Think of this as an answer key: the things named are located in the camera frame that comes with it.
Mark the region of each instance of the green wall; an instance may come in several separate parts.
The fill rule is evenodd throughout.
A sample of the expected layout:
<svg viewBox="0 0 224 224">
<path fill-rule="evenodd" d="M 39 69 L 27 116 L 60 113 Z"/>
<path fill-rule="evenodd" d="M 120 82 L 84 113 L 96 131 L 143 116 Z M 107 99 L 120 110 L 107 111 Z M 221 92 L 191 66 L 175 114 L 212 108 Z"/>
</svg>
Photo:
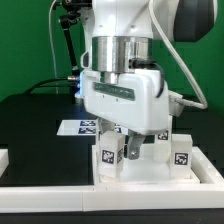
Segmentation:
<svg viewBox="0 0 224 224">
<path fill-rule="evenodd" d="M 0 7 L 0 100 L 22 93 L 33 84 L 54 77 L 48 35 L 48 11 L 51 0 L 4 1 Z M 57 23 L 64 10 L 53 12 L 53 34 L 58 75 L 70 74 L 70 63 L 62 30 Z M 215 28 L 198 43 L 175 43 L 208 99 L 210 108 L 224 115 L 224 1 L 219 0 Z M 80 25 L 72 28 L 75 50 L 83 51 Z M 182 72 L 160 41 L 155 41 L 153 58 L 166 72 L 169 88 L 192 94 Z M 54 93 L 55 90 L 44 90 Z"/>
</svg>

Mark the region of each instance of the white block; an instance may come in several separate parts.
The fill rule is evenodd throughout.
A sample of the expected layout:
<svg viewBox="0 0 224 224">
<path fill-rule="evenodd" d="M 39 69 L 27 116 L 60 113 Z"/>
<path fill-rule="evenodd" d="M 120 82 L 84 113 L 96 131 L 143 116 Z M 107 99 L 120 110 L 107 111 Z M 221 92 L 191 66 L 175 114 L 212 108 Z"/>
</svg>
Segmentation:
<svg viewBox="0 0 224 224">
<path fill-rule="evenodd" d="M 192 138 L 190 135 L 172 135 L 170 176 L 189 179 L 191 173 Z"/>
<path fill-rule="evenodd" d="M 173 117 L 169 116 L 168 129 L 163 134 L 155 135 L 154 160 L 156 162 L 166 163 L 170 159 L 172 120 L 173 120 Z"/>
<path fill-rule="evenodd" d="M 123 170 L 125 136 L 107 131 L 100 138 L 98 172 L 111 178 L 118 178 Z"/>
</svg>

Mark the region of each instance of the table surface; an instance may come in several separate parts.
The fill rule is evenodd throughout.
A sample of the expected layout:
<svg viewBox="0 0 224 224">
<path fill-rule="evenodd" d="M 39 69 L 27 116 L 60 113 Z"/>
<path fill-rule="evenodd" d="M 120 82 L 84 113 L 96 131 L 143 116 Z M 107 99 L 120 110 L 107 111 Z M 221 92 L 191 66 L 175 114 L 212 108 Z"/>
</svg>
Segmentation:
<svg viewBox="0 0 224 224">
<path fill-rule="evenodd" d="M 95 119 L 72 104 L 69 95 L 12 95 L 0 103 L 0 148 L 9 161 L 0 187 L 92 185 L 94 137 L 57 136 L 62 120 Z M 173 132 L 191 134 L 194 145 L 223 174 L 224 119 L 214 112 L 186 109 Z M 7 223 L 224 223 L 223 209 L 108 211 L 88 213 L 2 214 Z"/>
</svg>

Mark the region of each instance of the cable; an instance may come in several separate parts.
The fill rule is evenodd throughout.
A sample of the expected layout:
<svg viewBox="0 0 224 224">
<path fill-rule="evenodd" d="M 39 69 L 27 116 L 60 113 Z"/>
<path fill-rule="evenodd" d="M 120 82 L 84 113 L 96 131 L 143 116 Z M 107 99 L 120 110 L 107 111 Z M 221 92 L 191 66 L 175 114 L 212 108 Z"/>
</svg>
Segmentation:
<svg viewBox="0 0 224 224">
<path fill-rule="evenodd" d="M 195 91 L 195 93 L 196 93 L 196 95 L 197 95 L 197 97 L 198 97 L 198 99 L 200 100 L 201 103 L 197 103 L 197 102 L 189 101 L 189 100 L 185 100 L 185 99 L 180 99 L 180 98 L 175 98 L 174 99 L 175 102 L 183 104 L 185 106 L 193 106 L 193 107 L 197 107 L 197 108 L 200 108 L 200 109 L 207 108 L 208 103 L 206 101 L 206 98 L 205 98 L 202 90 L 200 89 L 199 85 L 197 84 L 195 78 L 193 77 L 192 73 L 190 72 L 190 70 L 188 69 L 188 67 L 184 63 L 184 61 L 181 59 L 179 54 L 176 52 L 176 50 L 174 49 L 174 47 L 170 43 L 166 34 L 163 32 L 161 26 L 159 25 L 159 23 L 156 19 L 153 6 L 154 6 L 154 0 L 149 0 L 149 12 L 150 12 L 150 16 L 152 18 L 152 21 L 153 21 L 156 29 L 158 30 L 160 36 L 162 37 L 162 40 L 163 40 L 164 44 L 166 45 L 166 47 L 170 51 L 171 55 L 176 60 L 177 64 L 180 66 L 180 68 L 184 72 L 186 78 L 190 82 L 192 88 L 194 89 L 194 91 Z"/>
<path fill-rule="evenodd" d="M 54 77 L 58 78 L 57 73 L 57 62 L 56 62 L 56 56 L 55 56 L 55 49 L 54 49 L 54 41 L 53 41 L 53 35 L 52 35 L 52 23 L 51 23 L 51 16 L 52 16 L 52 10 L 57 0 L 54 0 L 51 4 L 49 15 L 48 15 L 48 25 L 49 25 L 49 37 L 50 37 L 50 44 L 51 44 L 51 53 L 52 53 L 52 59 L 53 59 L 53 66 L 54 66 Z"/>
<path fill-rule="evenodd" d="M 41 85 L 44 85 L 46 83 L 51 83 L 51 82 L 58 82 L 58 81 L 67 81 L 67 77 L 62 77 L 62 78 L 55 78 L 55 79 L 47 79 L 45 81 L 38 82 L 37 84 L 33 85 L 31 88 L 27 89 L 23 94 L 30 94 L 34 89 L 40 88 Z"/>
<path fill-rule="evenodd" d="M 164 90 L 164 85 L 165 85 L 165 79 L 164 79 L 164 76 L 165 76 L 165 74 L 164 74 L 164 71 L 163 71 L 162 67 L 161 67 L 158 63 L 153 62 L 152 65 L 153 65 L 156 69 L 158 69 L 158 70 L 160 71 L 160 89 L 159 89 L 159 92 L 158 92 L 158 94 L 157 94 L 157 96 L 156 96 L 156 98 L 159 98 L 159 97 L 162 95 L 163 90 Z"/>
<path fill-rule="evenodd" d="M 44 85 L 44 86 L 37 86 L 37 88 L 56 88 L 56 87 L 73 87 L 72 85 L 68 85 L 68 84 L 65 84 L 65 85 Z"/>
</svg>

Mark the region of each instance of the white platform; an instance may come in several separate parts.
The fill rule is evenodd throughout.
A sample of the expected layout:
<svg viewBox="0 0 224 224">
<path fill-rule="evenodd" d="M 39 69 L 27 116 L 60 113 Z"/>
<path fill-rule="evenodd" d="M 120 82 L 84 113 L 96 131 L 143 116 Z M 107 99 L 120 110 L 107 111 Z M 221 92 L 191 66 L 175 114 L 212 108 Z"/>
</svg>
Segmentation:
<svg viewBox="0 0 224 224">
<path fill-rule="evenodd" d="M 143 150 L 150 160 L 148 147 Z M 121 181 L 113 184 L 100 183 L 95 172 L 94 186 L 0 188 L 0 212 L 224 208 L 223 178 L 198 148 L 193 148 L 189 180 L 168 180 L 164 165 L 148 170 L 146 161 L 139 162 L 125 164 Z"/>
</svg>

